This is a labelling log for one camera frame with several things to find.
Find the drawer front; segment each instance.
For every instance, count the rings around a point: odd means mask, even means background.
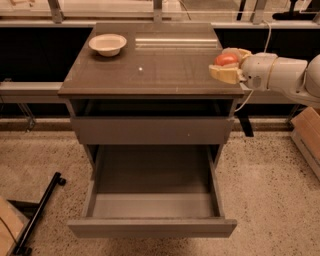
[[[71,118],[82,144],[221,144],[232,118]]]
[[[83,219],[68,222],[77,237],[229,237],[235,220],[225,219]]]

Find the small bowl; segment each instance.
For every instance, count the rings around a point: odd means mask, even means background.
[[[117,55],[127,43],[127,39],[116,34],[96,36],[89,41],[89,47],[105,57]]]

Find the open drawer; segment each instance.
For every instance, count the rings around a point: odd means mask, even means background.
[[[220,205],[218,146],[99,146],[78,237],[228,237]]]

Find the floor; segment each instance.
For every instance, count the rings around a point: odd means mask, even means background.
[[[79,219],[91,166],[68,120],[0,120],[0,194],[38,202],[56,171],[56,187],[29,239],[32,255],[320,255],[320,181],[282,119],[252,120],[254,137],[238,123],[217,168],[230,238],[78,239],[67,227]]]

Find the closed drawer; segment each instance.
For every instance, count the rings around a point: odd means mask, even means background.
[[[221,144],[233,118],[225,117],[75,117],[82,144]]]
[[[228,237],[207,146],[100,146],[78,237]]]

